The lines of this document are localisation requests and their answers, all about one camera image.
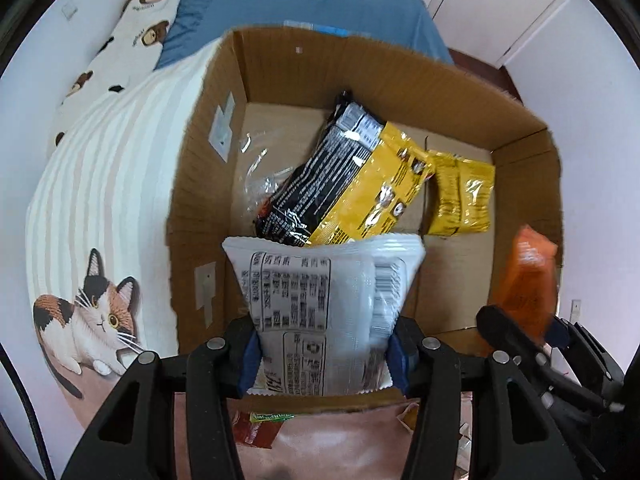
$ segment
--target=blue blanket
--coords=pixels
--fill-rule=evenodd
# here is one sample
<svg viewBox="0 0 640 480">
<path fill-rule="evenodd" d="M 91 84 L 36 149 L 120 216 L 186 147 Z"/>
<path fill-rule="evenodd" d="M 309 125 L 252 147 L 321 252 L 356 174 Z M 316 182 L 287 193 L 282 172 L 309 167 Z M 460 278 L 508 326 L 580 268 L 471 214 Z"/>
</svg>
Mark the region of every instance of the blue blanket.
<svg viewBox="0 0 640 480">
<path fill-rule="evenodd" d="M 156 68 L 194 54 L 230 28 L 285 22 L 335 27 L 452 63 L 422 0 L 180 0 Z"/>
</svg>

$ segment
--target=white wall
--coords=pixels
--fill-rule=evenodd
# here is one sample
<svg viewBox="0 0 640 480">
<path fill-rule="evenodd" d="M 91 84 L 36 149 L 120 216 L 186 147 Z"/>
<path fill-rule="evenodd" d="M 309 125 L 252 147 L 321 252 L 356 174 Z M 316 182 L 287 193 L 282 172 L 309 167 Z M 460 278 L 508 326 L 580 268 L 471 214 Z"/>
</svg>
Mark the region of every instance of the white wall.
<svg viewBox="0 0 640 480">
<path fill-rule="evenodd" d="M 62 6 L 73 2 L 70 21 Z M 0 341 L 31 397 L 60 476 L 82 428 L 46 367 L 28 303 L 24 255 L 27 206 L 46 164 L 56 107 L 118 20 L 124 0 L 56 0 L 0 78 Z M 40 460 L 20 400 L 0 370 L 0 412 L 27 457 Z"/>
<path fill-rule="evenodd" d="M 568 0 L 507 64 L 562 159 L 560 314 L 626 369 L 640 342 L 640 71 L 589 0 Z"/>
</svg>

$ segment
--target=green packet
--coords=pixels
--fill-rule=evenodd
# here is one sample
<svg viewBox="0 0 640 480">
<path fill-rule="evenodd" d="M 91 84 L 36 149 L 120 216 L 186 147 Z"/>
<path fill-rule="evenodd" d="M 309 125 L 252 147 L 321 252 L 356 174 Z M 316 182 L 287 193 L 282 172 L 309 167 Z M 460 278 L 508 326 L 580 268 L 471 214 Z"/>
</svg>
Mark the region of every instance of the green packet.
<svg viewBox="0 0 640 480">
<path fill-rule="evenodd" d="M 268 413 L 253 413 L 249 414 L 249 421 L 252 424 L 256 422 L 284 422 L 285 420 L 289 420 L 293 418 L 293 415 L 289 415 L 288 413 L 281 413 L 279 415 L 270 415 Z"/>
</svg>

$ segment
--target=cat tail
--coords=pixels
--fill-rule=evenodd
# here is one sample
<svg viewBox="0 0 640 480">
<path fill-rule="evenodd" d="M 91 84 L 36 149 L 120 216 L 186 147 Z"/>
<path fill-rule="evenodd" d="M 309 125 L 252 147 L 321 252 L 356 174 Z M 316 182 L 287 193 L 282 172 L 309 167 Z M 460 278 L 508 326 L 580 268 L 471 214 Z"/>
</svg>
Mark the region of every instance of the cat tail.
<svg viewBox="0 0 640 480">
<path fill-rule="evenodd" d="M 61 374 L 59 371 L 56 370 L 56 367 L 53 365 L 53 363 L 49 359 L 49 354 L 47 354 L 47 349 L 44 348 L 44 345 L 42 344 L 42 339 L 40 337 L 40 334 L 38 334 L 38 343 L 40 343 L 40 348 L 42 348 L 42 354 L 44 355 L 44 360 L 47 362 L 47 366 L 49 367 L 49 370 L 51 370 L 51 373 L 57 379 L 60 385 L 66 391 L 68 391 L 71 395 L 73 395 L 76 399 L 84 398 L 84 395 L 82 394 L 82 392 L 78 390 L 78 388 L 76 388 L 76 386 L 69 379 L 67 379 L 63 374 Z"/>
</svg>

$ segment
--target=white snack package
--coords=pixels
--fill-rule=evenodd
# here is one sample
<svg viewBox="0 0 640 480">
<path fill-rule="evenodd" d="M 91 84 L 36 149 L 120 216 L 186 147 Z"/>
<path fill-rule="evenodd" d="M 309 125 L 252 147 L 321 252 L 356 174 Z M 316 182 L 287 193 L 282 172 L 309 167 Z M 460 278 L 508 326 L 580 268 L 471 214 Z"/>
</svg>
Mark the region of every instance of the white snack package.
<svg viewBox="0 0 640 480">
<path fill-rule="evenodd" d="M 222 247 L 260 336 L 263 393 L 341 396 L 390 385 L 386 343 L 424 258 L 418 235 L 306 248 L 230 237 Z"/>
</svg>

